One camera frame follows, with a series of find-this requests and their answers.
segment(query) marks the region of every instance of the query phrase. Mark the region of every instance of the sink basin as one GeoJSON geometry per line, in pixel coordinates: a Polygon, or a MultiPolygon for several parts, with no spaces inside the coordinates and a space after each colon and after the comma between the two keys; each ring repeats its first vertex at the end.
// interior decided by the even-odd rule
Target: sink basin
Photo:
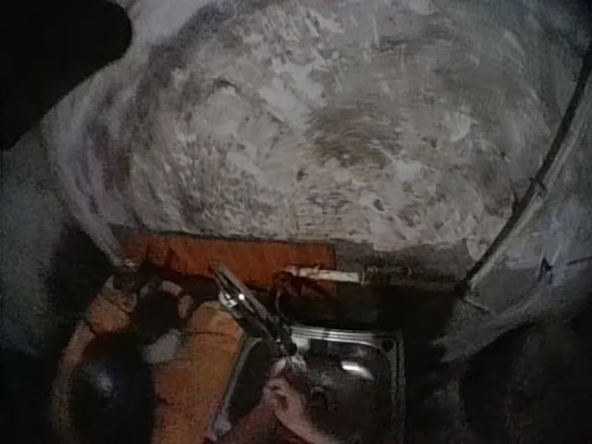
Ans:
{"type": "MultiPolygon", "coordinates": [[[[325,402],[333,412],[343,412],[339,425],[359,434],[356,442],[402,442],[405,387],[399,333],[296,326],[291,337],[309,366],[309,377],[327,389],[325,402]]],[[[210,439],[224,435],[257,404],[277,360],[267,342],[243,337],[226,392],[210,421],[210,439]]],[[[317,426],[331,430],[330,419],[321,424],[324,421],[316,418],[317,426]]]]}

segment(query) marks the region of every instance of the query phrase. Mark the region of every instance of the black object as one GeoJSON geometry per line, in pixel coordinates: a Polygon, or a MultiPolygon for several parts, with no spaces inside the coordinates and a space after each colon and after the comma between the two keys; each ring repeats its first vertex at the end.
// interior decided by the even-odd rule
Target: black object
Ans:
{"type": "Polygon", "coordinates": [[[71,424],[87,444],[149,444],[155,393],[136,338],[104,333],[87,346],[72,380],[71,424]]]}
{"type": "Polygon", "coordinates": [[[122,57],[132,37],[126,11],[104,0],[12,2],[1,26],[2,150],[79,83],[122,57]]]}

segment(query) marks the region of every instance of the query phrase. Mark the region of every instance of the orange countertop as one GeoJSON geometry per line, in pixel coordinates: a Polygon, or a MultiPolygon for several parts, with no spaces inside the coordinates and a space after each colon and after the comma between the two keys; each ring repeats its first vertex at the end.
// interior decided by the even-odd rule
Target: orange countertop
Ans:
{"type": "MultiPolygon", "coordinates": [[[[148,262],[184,276],[210,278],[211,264],[226,265],[246,284],[270,290],[274,276],[287,265],[335,268],[333,248],[242,240],[196,239],[187,236],[138,236],[126,245],[135,263],[148,262]]],[[[61,435],[68,434],[68,379],[88,342],[104,331],[118,331],[130,322],[125,297],[105,286],[72,335],[54,384],[53,417],[61,435]]],[[[205,438],[207,424],[228,382],[241,330],[217,302],[206,302],[184,327],[174,360],[155,367],[160,402],[154,444],[189,444],[205,438]]]]}

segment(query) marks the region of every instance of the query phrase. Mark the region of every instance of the white stain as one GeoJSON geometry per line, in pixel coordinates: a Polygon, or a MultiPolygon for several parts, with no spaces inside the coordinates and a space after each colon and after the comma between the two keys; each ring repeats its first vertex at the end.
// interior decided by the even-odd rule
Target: white stain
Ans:
{"type": "Polygon", "coordinates": [[[449,129],[450,141],[458,142],[469,134],[473,121],[466,114],[449,112],[446,113],[443,123],[449,129]]]}
{"type": "Polygon", "coordinates": [[[340,34],[345,33],[345,29],[343,28],[341,23],[334,19],[334,17],[336,17],[337,14],[332,14],[329,18],[325,18],[319,12],[313,9],[305,9],[304,11],[301,11],[301,14],[303,17],[306,17],[307,14],[310,15],[310,17],[316,20],[316,22],[318,23],[318,27],[321,30],[336,32],[340,34]]]}
{"type": "Polygon", "coordinates": [[[259,88],[259,94],[265,99],[269,112],[275,118],[291,124],[294,130],[306,130],[306,120],[310,109],[293,92],[284,88],[282,80],[273,79],[272,87],[263,86],[259,88]]]}
{"type": "Polygon", "coordinates": [[[410,0],[408,7],[415,13],[428,16],[436,11],[431,0],[410,0]]]}

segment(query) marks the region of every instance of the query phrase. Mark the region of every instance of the rough concrete wall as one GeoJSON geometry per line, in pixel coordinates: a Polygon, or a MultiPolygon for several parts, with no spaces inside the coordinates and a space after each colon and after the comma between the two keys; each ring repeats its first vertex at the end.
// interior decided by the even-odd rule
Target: rough concrete wall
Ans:
{"type": "Polygon", "coordinates": [[[587,38],[553,1],[129,12],[128,55],[44,122],[73,212],[113,254],[116,224],[470,263],[547,151],[587,38]]]}

